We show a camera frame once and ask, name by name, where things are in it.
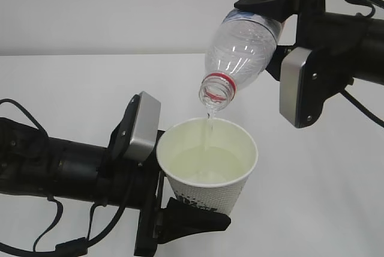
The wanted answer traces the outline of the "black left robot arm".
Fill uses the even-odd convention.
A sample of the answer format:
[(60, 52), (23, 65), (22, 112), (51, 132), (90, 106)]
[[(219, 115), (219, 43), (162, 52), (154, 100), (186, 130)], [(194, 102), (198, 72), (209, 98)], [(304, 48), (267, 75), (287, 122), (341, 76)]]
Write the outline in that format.
[(1, 193), (39, 196), (56, 204), (56, 225), (64, 211), (61, 198), (88, 201), (92, 209), (115, 205), (117, 212), (96, 236), (57, 244), (47, 256), (84, 256), (119, 222), (126, 208), (139, 210), (135, 256), (154, 256), (160, 244), (204, 232), (225, 231), (229, 216), (170, 198), (162, 207), (165, 174), (155, 154), (161, 104), (146, 92), (129, 101), (107, 147), (50, 137), (27, 114), (30, 125), (1, 119)]

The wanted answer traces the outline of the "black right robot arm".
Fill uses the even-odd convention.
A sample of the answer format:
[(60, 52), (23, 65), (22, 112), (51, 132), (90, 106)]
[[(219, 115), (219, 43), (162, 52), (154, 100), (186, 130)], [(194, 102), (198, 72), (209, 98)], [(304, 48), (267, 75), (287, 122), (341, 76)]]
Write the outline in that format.
[(313, 125), (336, 94), (383, 125), (346, 91), (355, 79), (383, 83), (382, 20), (373, 13), (329, 13), (325, 0), (238, 0), (234, 6), (279, 22), (298, 17), (294, 44), (277, 46), (266, 68), (280, 83), (280, 114), (291, 125)]

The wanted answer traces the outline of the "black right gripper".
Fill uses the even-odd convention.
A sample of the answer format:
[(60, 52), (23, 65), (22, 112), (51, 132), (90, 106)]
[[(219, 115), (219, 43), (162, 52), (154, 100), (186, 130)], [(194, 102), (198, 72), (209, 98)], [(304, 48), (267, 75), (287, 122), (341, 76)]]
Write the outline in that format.
[[(238, 0), (234, 7), (280, 23), (298, 14), (295, 45), (314, 49), (326, 43), (325, 0)], [(267, 65), (266, 71), (277, 82), (280, 81), (281, 63), (294, 48), (294, 45), (278, 45)]]

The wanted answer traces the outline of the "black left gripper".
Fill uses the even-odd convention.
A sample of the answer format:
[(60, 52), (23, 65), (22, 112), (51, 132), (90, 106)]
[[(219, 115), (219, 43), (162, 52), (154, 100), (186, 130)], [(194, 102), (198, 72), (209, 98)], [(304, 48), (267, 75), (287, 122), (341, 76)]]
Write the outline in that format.
[(164, 174), (155, 156), (156, 146), (151, 147), (149, 155), (142, 162), (135, 157), (125, 157), (124, 153), (135, 147), (128, 141), (129, 136), (131, 132), (127, 129), (122, 132), (115, 129), (111, 133), (98, 173), (98, 185), (106, 182), (103, 193), (108, 204), (118, 206), (102, 234), (111, 232), (126, 208), (139, 210), (134, 256), (154, 256), (158, 243), (166, 244), (207, 232), (221, 232), (229, 227), (229, 216), (192, 207), (174, 198), (169, 199), (166, 208), (160, 210)]

